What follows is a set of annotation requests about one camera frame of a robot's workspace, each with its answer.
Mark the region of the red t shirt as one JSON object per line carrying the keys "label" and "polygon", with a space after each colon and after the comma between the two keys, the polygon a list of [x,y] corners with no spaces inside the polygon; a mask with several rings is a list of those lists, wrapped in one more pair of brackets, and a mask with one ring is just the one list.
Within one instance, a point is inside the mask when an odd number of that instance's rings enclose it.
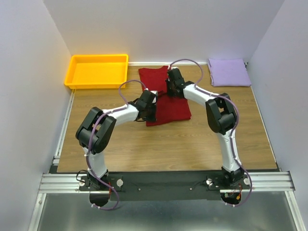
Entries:
{"label": "red t shirt", "polygon": [[156,121],[146,122],[146,126],[148,127],[191,119],[192,115],[188,101],[167,95],[167,70],[167,66],[162,66],[157,69],[140,68],[138,70],[140,80],[148,90],[156,90],[158,92],[155,114]]}

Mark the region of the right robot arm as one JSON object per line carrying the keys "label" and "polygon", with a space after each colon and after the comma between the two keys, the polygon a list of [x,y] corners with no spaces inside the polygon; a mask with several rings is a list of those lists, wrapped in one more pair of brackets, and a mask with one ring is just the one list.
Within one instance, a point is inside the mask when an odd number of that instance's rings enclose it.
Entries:
{"label": "right robot arm", "polygon": [[238,156],[235,129],[238,126],[238,109],[228,94],[215,94],[185,81],[177,68],[167,71],[167,93],[170,96],[194,101],[206,110],[210,129],[216,133],[222,154],[222,185],[233,188],[244,177]]}

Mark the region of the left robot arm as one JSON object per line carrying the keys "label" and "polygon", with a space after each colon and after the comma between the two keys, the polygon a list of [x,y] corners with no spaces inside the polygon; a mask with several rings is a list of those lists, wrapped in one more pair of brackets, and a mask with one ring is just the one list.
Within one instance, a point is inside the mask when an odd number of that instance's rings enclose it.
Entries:
{"label": "left robot arm", "polygon": [[76,139],[85,152],[88,179],[96,190],[109,188],[108,169],[104,161],[114,128],[127,122],[155,122],[158,92],[145,89],[141,96],[113,109],[90,109],[76,132]]}

